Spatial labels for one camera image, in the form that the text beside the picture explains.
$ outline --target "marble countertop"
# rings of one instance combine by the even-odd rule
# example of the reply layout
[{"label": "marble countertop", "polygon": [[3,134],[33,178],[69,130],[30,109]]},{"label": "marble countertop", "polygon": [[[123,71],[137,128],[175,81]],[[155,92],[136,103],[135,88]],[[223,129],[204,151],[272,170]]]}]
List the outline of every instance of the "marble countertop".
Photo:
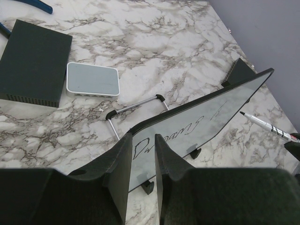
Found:
[{"label": "marble countertop", "polygon": [[[3,0],[0,21],[16,18],[73,36],[69,61],[117,68],[117,100],[72,99],[65,90],[58,109],[0,100],[0,167],[54,167],[63,173],[95,159],[116,142],[105,116],[162,94],[175,108],[220,88],[232,63],[246,56],[211,5],[203,1],[45,0],[49,15],[32,6]],[[0,54],[7,40],[0,37]],[[165,110],[159,101],[114,118],[122,136],[132,126]],[[243,111],[295,131],[267,87]],[[198,167],[278,167],[290,172],[297,160],[275,135],[237,114],[202,147]],[[158,224],[156,190],[129,193],[128,225]]]}]

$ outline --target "blue tool handle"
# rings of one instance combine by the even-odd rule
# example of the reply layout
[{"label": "blue tool handle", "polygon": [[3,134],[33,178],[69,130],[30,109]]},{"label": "blue tool handle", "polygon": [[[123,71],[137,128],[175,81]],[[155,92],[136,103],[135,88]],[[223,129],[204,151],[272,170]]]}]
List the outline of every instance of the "blue tool handle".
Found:
[{"label": "blue tool handle", "polygon": [[25,4],[31,5],[33,7],[39,8],[49,14],[53,13],[53,8],[40,0],[15,0],[19,2],[23,2]]},{"label": "blue tool handle", "polygon": [[7,29],[2,23],[0,23],[0,33],[7,39],[9,39],[9,36],[11,34],[10,30]]}]

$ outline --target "metal stand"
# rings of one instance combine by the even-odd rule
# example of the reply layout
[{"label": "metal stand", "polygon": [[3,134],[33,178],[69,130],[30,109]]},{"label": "metal stand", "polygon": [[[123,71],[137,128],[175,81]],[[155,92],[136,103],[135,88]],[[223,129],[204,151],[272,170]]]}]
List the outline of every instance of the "metal stand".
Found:
[{"label": "metal stand", "polygon": [[165,103],[165,98],[162,96],[162,95],[156,95],[155,97],[152,97],[152,98],[149,98],[147,100],[144,100],[142,102],[138,102],[136,104],[133,104],[131,106],[128,106],[128,107],[125,107],[123,109],[120,109],[120,110],[112,110],[111,112],[109,112],[107,115],[106,115],[106,120],[108,120],[109,124],[111,125],[112,127],[112,130],[114,132],[114,134],[116,135],[117,139],[120,140],[120,137],[118,135],[118,132],[116,130],[116,128],[114,127],[113,125],[113,122],[112,122],[112,117],[119,114],[119,113],[122,113],[124,111],[127,111],[128,109],[132,109],[132,108],[135,108],[137,106],[140,106],[140,105],[143,105],[145,103],[148,103],[152,100],[155,100],[155,99],[159,99],[165,106],[166,110],[169,110],[169,107],[167,106],[167,104]]},{"label": "metal stand", "polygon": [[199,156],[201,150],[202,150],[201,148],[200,149],[195,149],[189,155],[192,157],[192,159],[196,159]]}]

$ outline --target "whiteboard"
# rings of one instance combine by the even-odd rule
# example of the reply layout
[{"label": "whiteboard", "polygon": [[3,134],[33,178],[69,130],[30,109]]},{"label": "whiteboard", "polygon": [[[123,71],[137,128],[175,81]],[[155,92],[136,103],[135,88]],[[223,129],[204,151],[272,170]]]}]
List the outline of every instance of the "whiteboard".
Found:
[{"label": "whiteboard", "polygon": [[273,71],[266,70],[252,80],[223,88],[130,129],[133,161],[129,191],[155,176],[155,134],[161,134],[181,157],[188,155],[216,136]]}]

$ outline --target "black bracket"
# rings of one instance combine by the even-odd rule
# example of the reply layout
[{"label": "black bracket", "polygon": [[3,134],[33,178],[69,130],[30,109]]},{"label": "black bracket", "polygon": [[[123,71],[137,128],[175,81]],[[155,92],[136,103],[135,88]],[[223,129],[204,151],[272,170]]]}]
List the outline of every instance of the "black bracket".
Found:
[{"label": "black bracket", "polygon": [[154,181],[150,182],[149,180],[146,180],[141,186],[147,195],[150,195],[154,189]]},{"label": "black bracket", "polygon": [[201,148],[195,149],[189,155],[192,157],[192,159],[196,159],[199,156],[201,150],[202,150]]}]

